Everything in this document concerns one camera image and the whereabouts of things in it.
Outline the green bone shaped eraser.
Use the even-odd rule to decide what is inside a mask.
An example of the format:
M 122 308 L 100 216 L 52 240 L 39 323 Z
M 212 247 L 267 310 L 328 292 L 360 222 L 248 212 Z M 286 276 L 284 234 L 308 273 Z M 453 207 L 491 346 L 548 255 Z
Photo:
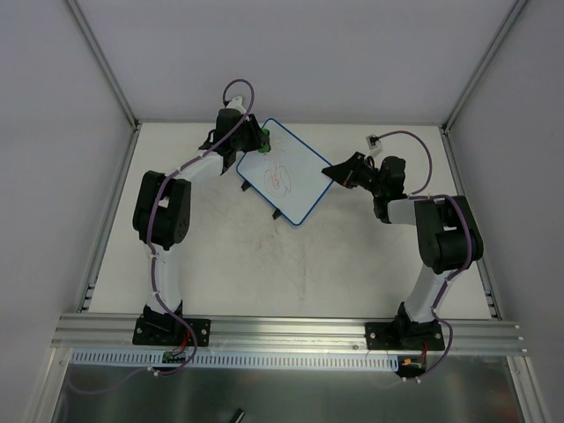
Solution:
M 257 151 L 260 153 L 269 152 L 271 150 L 271 137 L 270 137 L 270 131 L 268 129 L 262 129 L 260 141 L 261 141 L 261 145 Z

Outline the blue framed whiteboard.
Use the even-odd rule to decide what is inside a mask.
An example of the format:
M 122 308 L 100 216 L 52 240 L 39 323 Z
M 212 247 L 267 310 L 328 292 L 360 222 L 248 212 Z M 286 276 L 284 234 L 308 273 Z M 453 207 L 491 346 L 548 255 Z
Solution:
M 289 223 L 300 226 L 332 184 L 322 173 L 330 163 L 276 119 L 267 119 L 263 129 L 271 149 L 245 153 L 235 170 Z

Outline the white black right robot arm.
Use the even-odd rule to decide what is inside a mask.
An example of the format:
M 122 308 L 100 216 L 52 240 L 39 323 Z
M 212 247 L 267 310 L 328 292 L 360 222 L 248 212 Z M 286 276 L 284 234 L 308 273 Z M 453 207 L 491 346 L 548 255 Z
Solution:
M 415 227 L 422 261 L 418 279 L 393 321 L 375 333 L 377 340 L 411 349 L 434 335 L 443 297 L 454 279 L 482 257 L 484 247 L 466 198 L 407 196 L 405 165 L 405 160 L 389 156 L 375 167 L 356 152 L 322 173 L 342 187 L 361 187 L 372 194 L 375 216 L 382 223 Z

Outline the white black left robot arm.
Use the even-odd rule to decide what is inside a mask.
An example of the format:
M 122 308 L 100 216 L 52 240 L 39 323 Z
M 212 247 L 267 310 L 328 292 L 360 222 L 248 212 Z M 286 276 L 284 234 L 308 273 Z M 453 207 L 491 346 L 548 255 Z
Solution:
M 270 136 L 256 117 L 230 102 L 218 112 L 198 155 L 168 174 L 143 175 L 132 218 L 149 259 L 150 294 L 142 317 L 163 343 L 179 341 L 184 332 L 180 271 L 173 256 L 189 231 L 192 185 L 226 173 L 239 152 L 269 150 Z

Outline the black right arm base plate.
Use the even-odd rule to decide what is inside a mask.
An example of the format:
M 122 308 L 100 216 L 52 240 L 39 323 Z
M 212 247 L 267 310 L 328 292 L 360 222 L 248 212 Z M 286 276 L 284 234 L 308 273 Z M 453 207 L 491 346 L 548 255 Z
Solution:
M 364 326 L 367 349 L 371 351 L 416 351 L 425 348 L 431 352 L 445 349 L 442 327 L 436 321 L 427 323 L 368 322 Z

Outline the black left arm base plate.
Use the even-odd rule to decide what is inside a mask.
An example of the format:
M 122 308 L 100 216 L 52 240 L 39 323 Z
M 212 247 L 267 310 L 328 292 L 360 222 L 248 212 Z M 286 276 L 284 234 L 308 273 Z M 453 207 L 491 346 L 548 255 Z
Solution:
M 188 329 L 170 315 L 160 315 L 149 319 L 141 315 L 135 325 L 132 336 L 133 345 L 143 346 L 180 346 L 185 335 L 189 335 L 188 346 L 208 347 L 212 321 L 200 318 L 184 318 L 184 322 L 193 330 L 194 337 Z

